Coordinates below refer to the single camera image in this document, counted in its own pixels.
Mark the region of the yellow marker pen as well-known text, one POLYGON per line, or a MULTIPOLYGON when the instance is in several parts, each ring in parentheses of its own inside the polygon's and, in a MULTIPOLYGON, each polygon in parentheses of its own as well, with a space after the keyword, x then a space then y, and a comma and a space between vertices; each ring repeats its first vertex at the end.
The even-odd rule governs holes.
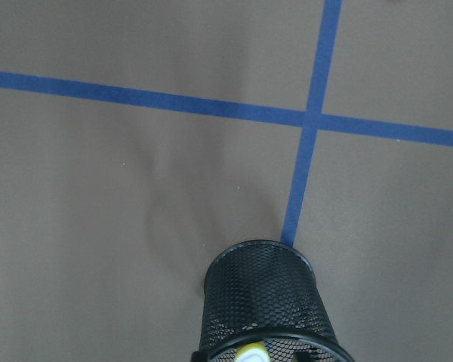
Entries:
POLYGON ((243 345, 236 352, 235 362, 270 362, 269 352, 263 342, 243 345))

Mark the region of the black mesh pen cup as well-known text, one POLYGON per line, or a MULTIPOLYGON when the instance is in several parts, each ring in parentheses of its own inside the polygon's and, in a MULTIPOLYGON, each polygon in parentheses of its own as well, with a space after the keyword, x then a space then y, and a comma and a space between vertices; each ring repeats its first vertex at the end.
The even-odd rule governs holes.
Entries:
POLYGON ((309 261, 278 241, 251 240, 219 254, 205 275, 199 348, 192 361, 352 361, 339 345, 309 261))

